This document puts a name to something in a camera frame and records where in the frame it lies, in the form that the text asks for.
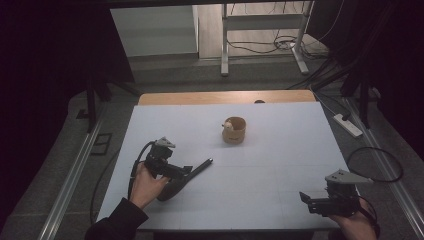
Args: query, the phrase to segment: human hand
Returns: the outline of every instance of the human hand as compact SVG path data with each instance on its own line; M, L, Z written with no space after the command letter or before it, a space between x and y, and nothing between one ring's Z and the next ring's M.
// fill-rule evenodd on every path
M140 209L145 208L153 201L169 181L168 177L160 179L153 178L144 163L139 163L134 184L131 190L130 202L134 203Z
M361 207L369 211L368 204L362 198L359 199ZM341 228L344 236L348 240L376 240L377 236L371 226L368 218L359 211L349 218L331 215L328 216L331 220L335 221Z

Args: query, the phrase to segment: aluminum rail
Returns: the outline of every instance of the aluminum rail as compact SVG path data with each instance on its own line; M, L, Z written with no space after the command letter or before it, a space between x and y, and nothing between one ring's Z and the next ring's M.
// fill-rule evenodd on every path
M378 143L377 139L373 135L371 131L369 131L364 124L361 122L360 118L356 114L358 112L358 108L355 105L355 102L353 99L344 98L343 101L346 103L347 107L352 113L353 120L355 124L361 129L361 131L364 134L364 140L368 144L368 146L381 148L380 144ZM396 177L396 169L393 168L393 166L390 164L389 159L387 158L387 155L384 153L378 152L373 153L374 157L377 162L377 166L382 171L383 175L387 179L393 179ZM412 228L415 231L415 234L417 235L418 239L424 240L424 218L423 214L421 213L419 207L415 203L414 199L412 198L411 194L408 192L408 190L405 188L402 181L398 181L395 183L389 184L393 195L395 196L396 200L398 201L400 207L404 211L406 217L408 218Z
M63 216L65 215L66 208L68 207L69 201L71 200L72 194L74 193L75 187L81 176L82 170L84 169L87 158L90 155L93 144L96 140L97 134L103 123L104 115L107 110L107 103L101 103L99 106L98 121L94 125L91 133L88 133L84 139L84 142L80 148L80 151L75 158L75 162L69 170L68 176L60 189L60 192L50 210L49 216L47 217L44 227L42 228L38 240L54 239L59 229L60 223L62 222Z

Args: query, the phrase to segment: white table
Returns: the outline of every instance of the white table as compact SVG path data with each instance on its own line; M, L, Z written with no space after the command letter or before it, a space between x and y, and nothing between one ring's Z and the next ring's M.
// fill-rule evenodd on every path
M227 117L247 122L240 145L222 141ZM134 160L149 141L176 144L169 162L213 164L174 198L154 201L146 230L295 230L335 228L310 214L299 191L327 197L324 177L347 170L318 102L136 106L98 219L126 197Z

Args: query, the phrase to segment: wooden cup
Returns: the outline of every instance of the wooden cup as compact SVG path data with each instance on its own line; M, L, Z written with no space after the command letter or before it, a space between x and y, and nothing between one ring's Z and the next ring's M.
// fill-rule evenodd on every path
M241 117L230 117L222 125L222 138L229 144L239 144L243 142L246 133L246 121Z

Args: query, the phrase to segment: electrical outlet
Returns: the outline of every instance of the electrical outlet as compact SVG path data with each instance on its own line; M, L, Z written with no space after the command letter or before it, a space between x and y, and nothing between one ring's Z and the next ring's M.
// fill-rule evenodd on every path
M337 114L333 117L334 120L336 120L337 123L339 123L346 131L350 133L354 138L357 138L362 135L362 131L359 130L353 123L351 123L349 120L343 121L343 115Z

